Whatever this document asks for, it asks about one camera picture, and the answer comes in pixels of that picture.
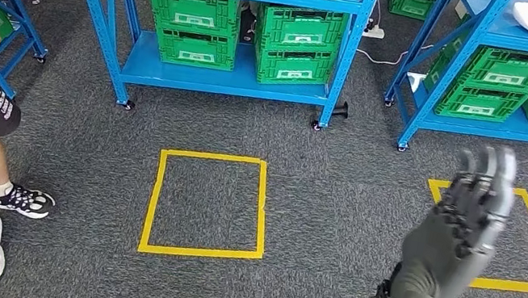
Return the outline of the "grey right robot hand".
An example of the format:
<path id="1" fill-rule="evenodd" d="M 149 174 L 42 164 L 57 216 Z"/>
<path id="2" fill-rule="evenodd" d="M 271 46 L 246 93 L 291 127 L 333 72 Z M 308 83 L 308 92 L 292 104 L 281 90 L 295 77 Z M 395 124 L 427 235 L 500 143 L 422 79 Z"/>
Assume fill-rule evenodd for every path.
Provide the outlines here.
<path id="1" fill-rule="evenodd" d="M 404 239 L 392 296 L 459 298 L 484 272 L 512 210 L 516 160 L 506 146 L 461 150 L 450 186 Z"/>

